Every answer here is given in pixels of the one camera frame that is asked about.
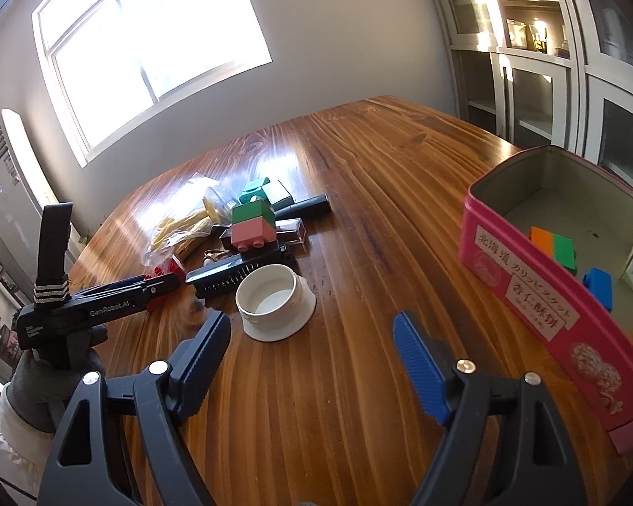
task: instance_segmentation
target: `window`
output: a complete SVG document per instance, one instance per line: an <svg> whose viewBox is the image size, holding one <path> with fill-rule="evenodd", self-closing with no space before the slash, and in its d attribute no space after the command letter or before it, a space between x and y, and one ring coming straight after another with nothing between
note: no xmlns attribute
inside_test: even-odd
<svg viewBox="0 0 633 506"><path fill-rule="evenodd" d="M83 167L167 106L271 62L250 0L44 0L33 25Z"/></svg>

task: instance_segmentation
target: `pink tin box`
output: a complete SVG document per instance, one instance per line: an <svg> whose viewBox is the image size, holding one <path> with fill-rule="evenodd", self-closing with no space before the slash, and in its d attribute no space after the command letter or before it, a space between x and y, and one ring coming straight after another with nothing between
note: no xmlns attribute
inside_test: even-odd
<svg viewBox="0 0 633 506"><path fill-rule="evenodd" d="M562 365L620 453L633 447L633 191L555 146L517 153L471 185L460 259ZM531 226L571 238L577 275L538 250ZM612 313L581 284L612 276Z"/></svg>

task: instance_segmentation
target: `glass cabinet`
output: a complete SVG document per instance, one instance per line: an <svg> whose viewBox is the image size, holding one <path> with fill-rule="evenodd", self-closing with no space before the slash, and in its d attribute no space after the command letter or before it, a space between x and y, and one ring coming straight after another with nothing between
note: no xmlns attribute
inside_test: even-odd
<svg viewBox="0 0 633 506"><path fill-rule="evenodd" d="M589 79L589 126L585 157L633 188L633 95Z"/></svg>
<svg viewBox="0 0 633 506"><path fill-rule="evenodd" d="M628 0L439 0L460 116L520 148L563 146L633 187Z"/></svg>
<svg viewBox="0 0 633 506"><path fill-rule="evenodd" d="M565 147L567 68L535 59L499 55L504 83L503 135L519 148Z"/></svg>

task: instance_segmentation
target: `white wall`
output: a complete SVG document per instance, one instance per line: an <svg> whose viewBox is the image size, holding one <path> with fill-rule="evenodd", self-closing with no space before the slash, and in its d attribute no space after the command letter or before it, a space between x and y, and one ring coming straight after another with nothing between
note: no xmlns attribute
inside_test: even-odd
<svg viewBox="0 0 633 506"><path fill-rule="evenodd" d="M49 102L32 11L0 18L0 107L24 118L52 187L73 201L80 233L159 173L261 127L393 94L455 113L433 0L251 0L273 62L224 80L142 124L81 169Z"/></svg>

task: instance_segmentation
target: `air conditioner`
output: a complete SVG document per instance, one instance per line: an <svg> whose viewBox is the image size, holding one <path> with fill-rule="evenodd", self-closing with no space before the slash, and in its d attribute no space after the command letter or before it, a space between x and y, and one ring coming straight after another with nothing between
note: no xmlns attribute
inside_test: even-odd
<svg viewBox="0 0 633 506"><path fill-rule="evenodd" d="M14 283L33 300L37 275L42 208L58 204L25 133L21 116L0 111L0 263ZM66 271L81 253L71 228Z"/></svg>

